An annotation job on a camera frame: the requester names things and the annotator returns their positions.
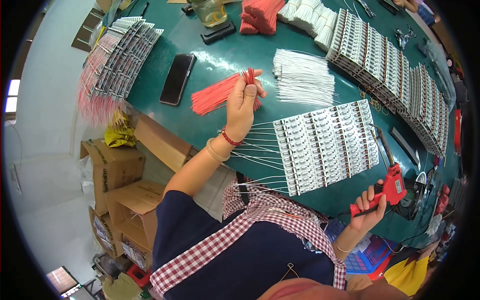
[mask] red soldering gun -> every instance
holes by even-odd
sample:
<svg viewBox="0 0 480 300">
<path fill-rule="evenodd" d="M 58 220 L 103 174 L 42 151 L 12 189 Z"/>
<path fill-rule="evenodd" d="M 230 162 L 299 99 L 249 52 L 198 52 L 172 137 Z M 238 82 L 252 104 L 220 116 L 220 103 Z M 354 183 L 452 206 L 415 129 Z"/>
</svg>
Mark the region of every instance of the red soldering gun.
<svg viewBox="0 0 480 300">
<path fill-rule="evenodd" d="M 386 200 L 391 205 L 397 204 L 407 194 L 407 190 L 405 190 L 405 184 L 403 183 L 402 170 L 400 169 L 398 163 L 393 160 L 392 152 L 390 151 L 390 147 L 385 140 L 382 129 L 373 124 L 369 125 L 377 129 L 378 138 L 380 141 L 382 141 L 385 153 L 388 156 L 388 161 L 390 162 L 390 166 L 387 168 L 387 175 L 385 176 L 383 185 L 375 184 L 374 186 L 375 196 L 373 197 L 373 200 L 369 202 L 369 209 L 361 211 L 358 205 L 350 204 L 350 213 L 354 217 L 365 215 L 377 210 L 380 197 L 384 194 L 386 195 Z"/>
</svg>

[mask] navy blue shirt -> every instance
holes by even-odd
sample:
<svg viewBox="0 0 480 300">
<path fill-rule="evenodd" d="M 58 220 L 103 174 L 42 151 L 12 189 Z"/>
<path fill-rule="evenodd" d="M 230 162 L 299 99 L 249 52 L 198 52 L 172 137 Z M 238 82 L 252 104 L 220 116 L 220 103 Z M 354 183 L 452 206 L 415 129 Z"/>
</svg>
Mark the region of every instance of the navy blue shirt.
<svg viewBox="0 0 480 300">
<path fill-rule="evenodd" d="M 199 207 L 192 197 L 169 191 L 156 208 L 158 227 L 153 248 L 152 272 L 231 222 L 222 223 Z M 288 271 L 300 277 L 333 285 L 334 264 L 324 253 L 308 250 L 305 239 L 277 224 L 256 222 L 230 247 L 192 276 L 167 291 L 166 300 L 257 299 Z M 296 278 L 289 272 L 285 279 Z"/>
</svg>

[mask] blue plastic crate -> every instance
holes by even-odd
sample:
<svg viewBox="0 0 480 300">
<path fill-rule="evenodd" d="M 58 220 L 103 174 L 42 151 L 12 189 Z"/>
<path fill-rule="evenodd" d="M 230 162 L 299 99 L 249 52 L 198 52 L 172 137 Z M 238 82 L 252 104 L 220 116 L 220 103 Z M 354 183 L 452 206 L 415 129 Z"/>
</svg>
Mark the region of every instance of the blue plastic crate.
<svg viewBox="0 0 480 300">
<path fill-rule="evenodd" d="M 340 222 L 337 219 L 330 220 L 327 228 L 325 229 L 325 234 L 331 242 L 333 242 L 338 235 L 345 228 L 345 224 Z M 390 248 L 396 246 L 395 242 L 385 240 L 389 243 Z M 370 274 L 387 258 L 390 254 L 390 249 L 388 249 L 382 238 L 379 238 L 375 235 L 370 237 L 370 245 L 367 249 L 361 253 L 350 253 L 345 259 L 345 265 L 347 267 L 347 274 Z"/>
</svg>

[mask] red beaded bracelet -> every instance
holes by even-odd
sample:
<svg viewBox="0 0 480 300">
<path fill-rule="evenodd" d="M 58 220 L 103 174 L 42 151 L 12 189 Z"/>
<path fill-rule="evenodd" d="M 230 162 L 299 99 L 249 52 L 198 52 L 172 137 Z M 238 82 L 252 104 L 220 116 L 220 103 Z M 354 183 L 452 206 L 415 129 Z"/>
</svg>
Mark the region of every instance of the red beaded bracelet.
<svg viewBox="0 0 480 300">
<path fill-rule="evenodd" d="M 243 140 L 241 140 L 240 142 L 234 142 L 232 141 L 228 136 L 227 134 L 225 133 L 225 126 L 223 126 L 222 128 L 222 135 L 223 137 L 227 140 L 227 142 L 231 145 L 234 145 L 234 146 L 240 146 L 241 144 L 243 144 Z"/>
</svg>

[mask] glass jar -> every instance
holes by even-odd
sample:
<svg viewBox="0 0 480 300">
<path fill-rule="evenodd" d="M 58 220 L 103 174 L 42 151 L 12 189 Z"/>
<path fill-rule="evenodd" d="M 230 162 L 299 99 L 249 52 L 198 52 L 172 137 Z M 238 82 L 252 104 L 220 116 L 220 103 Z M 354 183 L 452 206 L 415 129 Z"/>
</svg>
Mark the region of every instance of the glass jar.
<svg viewBox="0 0 480 300">
<path fill-rule="evenodd" d="M 205 27 L 213 27 L 227 20 L 222 0 L 188 0 L 193 11 Z"/>
</svg>

